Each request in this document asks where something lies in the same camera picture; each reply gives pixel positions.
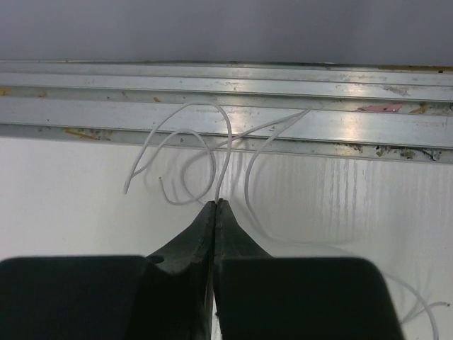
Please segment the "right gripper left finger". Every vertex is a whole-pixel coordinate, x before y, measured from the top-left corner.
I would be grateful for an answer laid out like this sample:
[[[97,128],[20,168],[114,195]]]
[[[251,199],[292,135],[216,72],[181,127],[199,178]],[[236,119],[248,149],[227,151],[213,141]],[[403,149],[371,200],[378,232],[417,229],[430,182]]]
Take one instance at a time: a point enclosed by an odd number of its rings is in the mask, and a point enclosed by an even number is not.
[[[210,201],[181,233],[147,257],[140,310],[145,339],[209,339],[214,222]]]

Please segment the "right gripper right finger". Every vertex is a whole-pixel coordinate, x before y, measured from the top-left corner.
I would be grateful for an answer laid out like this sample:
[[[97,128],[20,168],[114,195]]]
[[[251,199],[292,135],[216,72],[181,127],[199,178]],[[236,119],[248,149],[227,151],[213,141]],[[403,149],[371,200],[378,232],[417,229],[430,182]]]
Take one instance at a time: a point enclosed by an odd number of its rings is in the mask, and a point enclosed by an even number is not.
[[[271,259],[272,256],[264,250],[237,222],[228,200],[219,199],[216,205],[214,227],[214,297],[217,307],[217,319],[223,339],[225,298],[221,283],[221,264],[225,259]]]

